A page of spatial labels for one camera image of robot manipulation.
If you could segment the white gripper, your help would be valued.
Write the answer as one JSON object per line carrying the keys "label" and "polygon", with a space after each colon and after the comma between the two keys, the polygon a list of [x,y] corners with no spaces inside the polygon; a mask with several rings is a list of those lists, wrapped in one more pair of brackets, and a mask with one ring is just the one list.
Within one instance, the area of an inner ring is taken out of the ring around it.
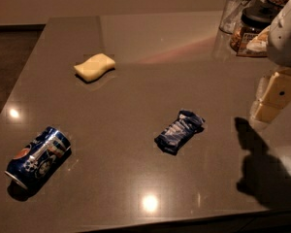
{"label": "white gripper", "polygon": [[264,123],[271,123],[291,102],[291,68],[279,67],[267,79],[265,88],[252,104],[250,117]]}

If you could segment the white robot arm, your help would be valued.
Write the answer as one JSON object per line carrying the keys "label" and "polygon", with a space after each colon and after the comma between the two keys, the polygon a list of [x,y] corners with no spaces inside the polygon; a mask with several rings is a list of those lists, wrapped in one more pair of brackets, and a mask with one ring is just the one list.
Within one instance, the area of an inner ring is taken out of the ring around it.
{"label": "white robot arm", "polygon": [[271,75],[260,80],[250,111],[250,123],[266,127],[291,102],[291,0],[246,48],[265,51],[277,65]]}

